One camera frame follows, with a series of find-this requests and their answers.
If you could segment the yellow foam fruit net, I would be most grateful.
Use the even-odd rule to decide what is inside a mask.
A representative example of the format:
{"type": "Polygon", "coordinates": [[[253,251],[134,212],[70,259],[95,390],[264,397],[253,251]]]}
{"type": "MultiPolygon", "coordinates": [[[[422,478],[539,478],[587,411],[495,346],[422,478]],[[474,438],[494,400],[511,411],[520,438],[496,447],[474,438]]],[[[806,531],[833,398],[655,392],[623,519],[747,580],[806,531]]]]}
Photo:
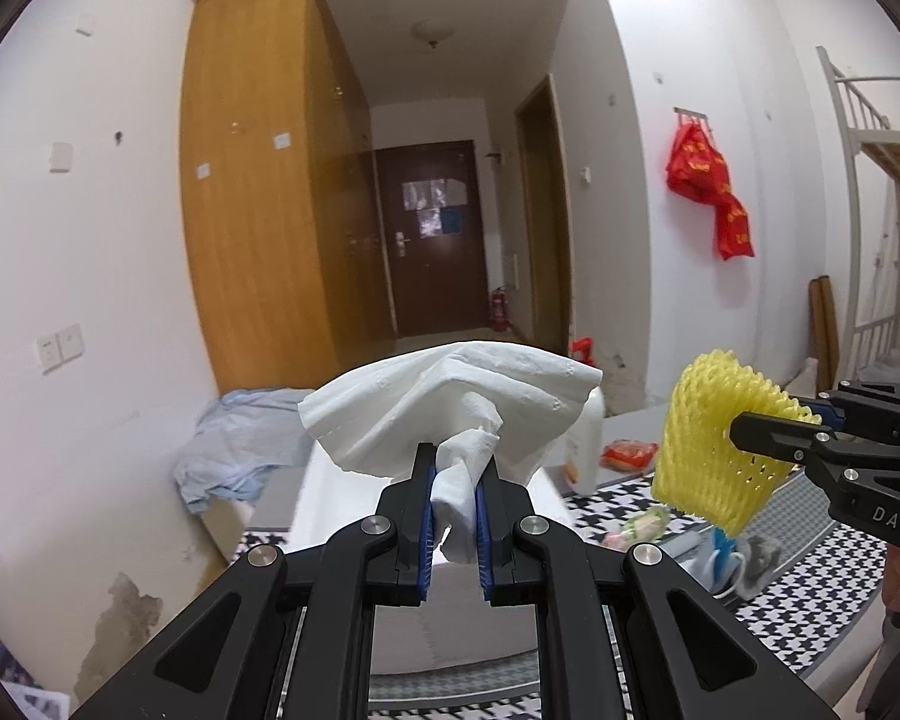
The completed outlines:
{"type": "Polygon", "coordinates": [[[679,512],[738,536],[787,479],[792,461],[736,449],[730,426],[743,413],[820,426],[821,418],[763,374],[714,349],[691,362],[671,392],[652,494],[679,512]]]}

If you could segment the white tissue paper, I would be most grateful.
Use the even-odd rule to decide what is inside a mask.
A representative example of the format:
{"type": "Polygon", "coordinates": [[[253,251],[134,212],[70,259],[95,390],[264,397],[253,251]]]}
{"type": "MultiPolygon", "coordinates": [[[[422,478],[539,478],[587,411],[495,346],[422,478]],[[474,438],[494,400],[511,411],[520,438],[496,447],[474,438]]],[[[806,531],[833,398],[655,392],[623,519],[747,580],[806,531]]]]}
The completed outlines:
{"type": "Polygon", "coordinates": [[[403,479],[436,447],[429,502],[443,555],[476,561],[476,484],[489,465],[525,486],[582,415],[603,372],[505,341],[459,341],[372,362],[307,395],[307,433],[345,472],[403,479]]]}

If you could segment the floral tissue packet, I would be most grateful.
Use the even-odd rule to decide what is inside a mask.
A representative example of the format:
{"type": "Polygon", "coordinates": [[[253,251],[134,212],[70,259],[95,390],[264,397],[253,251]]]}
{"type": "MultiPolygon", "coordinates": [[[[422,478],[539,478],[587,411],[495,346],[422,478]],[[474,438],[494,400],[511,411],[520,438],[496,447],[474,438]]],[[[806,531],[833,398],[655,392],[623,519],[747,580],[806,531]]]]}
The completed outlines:
{"type": "Polygon", "coordinates": [[[636,544],[653,543],[667,533],[670,518],[670,511],[667,507],[651,505],[642,514],[633,515],[621,525],[616,525],[601,540],[601,546],[618,553],[625,553],[636,544]]]}

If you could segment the white lotion pump bottle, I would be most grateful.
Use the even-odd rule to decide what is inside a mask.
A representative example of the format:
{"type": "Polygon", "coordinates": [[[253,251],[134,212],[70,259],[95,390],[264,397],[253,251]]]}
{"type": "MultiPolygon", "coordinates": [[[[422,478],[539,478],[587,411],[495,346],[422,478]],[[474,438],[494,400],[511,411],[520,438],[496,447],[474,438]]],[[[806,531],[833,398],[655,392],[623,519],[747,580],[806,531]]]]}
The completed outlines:
{"type": "Polygon", "coordinates": [[[605,400],[601,388],[595,387],[577,421],[566,433],[566,456],[562,468],[569,488],[579,496],[591,496],[596,489],[603,452],[603,419],[605,400]]]}

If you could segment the blue small object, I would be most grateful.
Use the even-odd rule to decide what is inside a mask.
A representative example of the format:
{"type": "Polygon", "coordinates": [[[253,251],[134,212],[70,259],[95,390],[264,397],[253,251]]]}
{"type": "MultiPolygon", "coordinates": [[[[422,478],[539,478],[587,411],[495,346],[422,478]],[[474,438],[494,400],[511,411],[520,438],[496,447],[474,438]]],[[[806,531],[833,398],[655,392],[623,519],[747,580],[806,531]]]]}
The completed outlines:
{"type": "Polygon", "coordinates": [[[728,559],[736,550],[736,539],[730,538],[722,528],[713,528],[710,532],[710,541],[712,541],[713,554],[718,561],[728,559]]]}

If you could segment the grey crumpled cloth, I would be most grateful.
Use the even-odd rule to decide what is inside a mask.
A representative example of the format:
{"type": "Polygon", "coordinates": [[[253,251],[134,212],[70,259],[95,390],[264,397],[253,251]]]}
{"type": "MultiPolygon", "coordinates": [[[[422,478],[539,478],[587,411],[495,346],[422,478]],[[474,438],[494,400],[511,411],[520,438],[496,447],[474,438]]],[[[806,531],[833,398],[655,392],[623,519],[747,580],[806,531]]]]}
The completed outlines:
{"type": "Polygon", "coordinates": [[[784,545],[772,536],[748,535],[738,543],[743,569],[736,580],[735,593],[740,600],[756,598],[774,578],[784,559],[784,545]]]}

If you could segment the white styrofoam box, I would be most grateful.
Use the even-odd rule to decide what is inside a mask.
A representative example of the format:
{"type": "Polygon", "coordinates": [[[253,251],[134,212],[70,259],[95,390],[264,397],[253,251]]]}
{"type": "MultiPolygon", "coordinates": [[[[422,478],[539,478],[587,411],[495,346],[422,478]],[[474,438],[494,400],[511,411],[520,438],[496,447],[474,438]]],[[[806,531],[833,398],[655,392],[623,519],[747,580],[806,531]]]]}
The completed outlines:
{"type": "MultiPolygon", "coordinates": [[[[287,535],[291,551],[318,546],[340,528],[373,514],[386,478],[341,470],[322,447],[312,450],[287,535]]],[[[482,598],[478,569],[434,554],[429,596],[419,606],[375,613],[372,671],[420,673],[528,652],[536,645],[530,606],[494,608],[482,598]]]]}

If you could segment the houndstooth table mat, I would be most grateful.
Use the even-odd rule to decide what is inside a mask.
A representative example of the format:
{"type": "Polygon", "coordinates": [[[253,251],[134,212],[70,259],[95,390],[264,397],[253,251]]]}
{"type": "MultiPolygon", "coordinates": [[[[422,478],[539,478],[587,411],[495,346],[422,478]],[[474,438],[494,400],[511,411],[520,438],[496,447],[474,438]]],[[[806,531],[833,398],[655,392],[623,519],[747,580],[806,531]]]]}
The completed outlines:
{"type": "MultiPolygon", "coordinates": [[[[240,505],[232,554],[271,544],[323,543],[370,511],[383,484],[346,475],[323,457],[272,473],[258,504],[240,505]]],[[[881,640],[883,546],[829,522],[802,476],[782,486],[736,540],[718,600],[842,717],[881,640]]],[[[533,615],[494,611],[475,567],[434,559],[419,608],[377,616],[370,713],[375,718],[536,718],[541,713],[533,615]]]]}

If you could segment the light blue bedsheet pile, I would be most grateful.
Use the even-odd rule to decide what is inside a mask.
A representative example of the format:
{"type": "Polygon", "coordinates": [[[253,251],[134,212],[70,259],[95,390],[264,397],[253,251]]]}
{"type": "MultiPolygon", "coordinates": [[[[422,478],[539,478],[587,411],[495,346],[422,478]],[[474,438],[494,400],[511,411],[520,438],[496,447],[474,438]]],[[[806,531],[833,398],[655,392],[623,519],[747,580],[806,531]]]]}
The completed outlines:
{"type": "Polygon", "coordinates": [[[183,504],[201,514],[217,499],[256,504],[272,473],[304,468],[313,437],[299,406],[312,388],[237,388],[214,400],[176,456],[183,504]]]}

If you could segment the dark brown entrance door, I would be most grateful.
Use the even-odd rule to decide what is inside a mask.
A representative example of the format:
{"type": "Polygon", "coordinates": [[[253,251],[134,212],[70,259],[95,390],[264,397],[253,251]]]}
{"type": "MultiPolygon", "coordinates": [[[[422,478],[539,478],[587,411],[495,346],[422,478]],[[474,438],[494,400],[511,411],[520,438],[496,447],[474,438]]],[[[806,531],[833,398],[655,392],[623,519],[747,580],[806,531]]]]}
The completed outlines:
{"type": "Polygon", "coordinates": [[[398,335],[484,327],[489,284],[475,145],[379,149],[375,167],[398,335]]]}

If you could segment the white metal bunk bed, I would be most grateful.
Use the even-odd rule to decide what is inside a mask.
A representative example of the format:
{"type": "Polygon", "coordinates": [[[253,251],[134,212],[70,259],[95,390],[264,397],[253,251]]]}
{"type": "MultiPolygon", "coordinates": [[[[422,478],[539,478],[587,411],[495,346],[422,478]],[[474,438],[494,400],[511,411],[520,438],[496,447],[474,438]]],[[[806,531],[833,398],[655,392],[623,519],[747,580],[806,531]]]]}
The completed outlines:
{"type": "Polygon", "coordinates": [[[900,377],[900,71],[866,73],[816,49],[844,174],[845,278],[837,379],[900,377]]]}

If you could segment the orange wooden wardrobe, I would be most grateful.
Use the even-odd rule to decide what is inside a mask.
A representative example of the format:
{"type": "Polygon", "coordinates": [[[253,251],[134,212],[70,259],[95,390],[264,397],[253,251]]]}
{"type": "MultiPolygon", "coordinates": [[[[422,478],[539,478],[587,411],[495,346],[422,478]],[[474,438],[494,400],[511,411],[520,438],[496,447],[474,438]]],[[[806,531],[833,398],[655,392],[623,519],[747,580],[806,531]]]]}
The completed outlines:
{"type": "Polygon", "coordinates": [[[370,110],[326,0],[196,0],[180,185],[221,392],[317,388],[390,351],[370,110]]]}

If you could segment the wooden sticks by wall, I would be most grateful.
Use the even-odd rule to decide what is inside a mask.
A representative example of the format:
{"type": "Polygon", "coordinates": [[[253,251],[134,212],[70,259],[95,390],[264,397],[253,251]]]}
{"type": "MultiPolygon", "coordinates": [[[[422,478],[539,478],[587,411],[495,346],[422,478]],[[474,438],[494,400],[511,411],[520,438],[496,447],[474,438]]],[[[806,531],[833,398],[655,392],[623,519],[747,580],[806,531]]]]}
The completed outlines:
{"type": "Polygon", "coordinates": [[[818,361],[816,388],[829,390],[839,371],[839,332],[831,278],[821,275],[808,285],[809,323],[813,337],[813,356],[818,361]]]}

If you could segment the white wall socket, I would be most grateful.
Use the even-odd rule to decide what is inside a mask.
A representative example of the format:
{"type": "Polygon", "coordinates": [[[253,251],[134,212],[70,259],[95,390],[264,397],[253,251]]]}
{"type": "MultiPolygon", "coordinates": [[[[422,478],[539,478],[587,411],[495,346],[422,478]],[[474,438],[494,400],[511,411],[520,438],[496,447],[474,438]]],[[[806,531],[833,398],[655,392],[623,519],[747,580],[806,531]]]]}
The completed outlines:
{"type": "Polygon", "coordinates": [[[73,362],[84,355],[84,337],[79,323],[40,337],[35,341],[38,366],[42,374],[50,374],[64,364],[73,362]]]}

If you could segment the white wall switch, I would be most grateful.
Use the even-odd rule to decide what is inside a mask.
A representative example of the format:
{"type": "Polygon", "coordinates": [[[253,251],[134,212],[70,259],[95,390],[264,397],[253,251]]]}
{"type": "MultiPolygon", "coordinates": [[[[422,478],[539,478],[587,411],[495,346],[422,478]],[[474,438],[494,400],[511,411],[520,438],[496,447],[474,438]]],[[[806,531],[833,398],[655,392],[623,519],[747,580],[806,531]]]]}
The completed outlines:
{"type": "Polygon", "coordinates": [[[53,142],[50,146],[50,172],[66,174],[73,169],[74,146],[68,142],[53,142]]]}

